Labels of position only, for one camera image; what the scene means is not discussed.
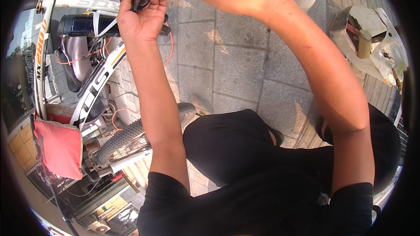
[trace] red cushion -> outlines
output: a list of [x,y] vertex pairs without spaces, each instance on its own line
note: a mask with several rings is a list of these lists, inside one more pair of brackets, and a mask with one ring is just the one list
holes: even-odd
[[77,127],[55,121],[35,119],[35,137],[42,159],[54,174],[75,180],[82,178],[83,139]]

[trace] bicycle wheel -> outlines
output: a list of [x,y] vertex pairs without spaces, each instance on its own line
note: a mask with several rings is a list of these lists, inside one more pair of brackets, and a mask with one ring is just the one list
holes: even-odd
[[[178,103],[181,128],[194,118],[195,107],[190,103]],[[97,152],[97,162],[101,167],[107,167],[113,162],[122,160],[129,155],[151,149],[151,144],[144,133],[141,119],[131,123],[123,130],[118,131]]]

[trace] black t-shirt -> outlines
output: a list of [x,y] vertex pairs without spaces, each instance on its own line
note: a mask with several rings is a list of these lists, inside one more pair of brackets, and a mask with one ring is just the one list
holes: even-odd
[[363,235],[371,225],[373,186],[359,183],[316,204],[318,182],[302,170],[275,168],[198,197],[170,176],[150,172],[137,220],[142,236]]

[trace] person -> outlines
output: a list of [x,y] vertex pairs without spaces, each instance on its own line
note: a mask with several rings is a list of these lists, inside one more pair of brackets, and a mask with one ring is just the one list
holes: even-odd
[[[153,148],[139,234],[362,235],[374,185],[383,189],[398,165],[392,123],[368,105],[344,56],[294,1],[204,1],[260,20],[291,48],[325,118],[318,133],[333,146],[281,148],[281,134],[249,109],[200,117],[183,135],[157,45],[167,0],[137,13],[122,0],[118,28]],[[221,188],[190,196],[187,159]]]

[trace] left hand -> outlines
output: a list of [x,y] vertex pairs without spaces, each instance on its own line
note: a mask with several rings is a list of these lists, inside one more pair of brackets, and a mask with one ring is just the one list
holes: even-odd
[[167,0],[150,0],[143,10],[134,13],[131,0],[122,0],[117,24],[123,41],[157,41],[167,7]]

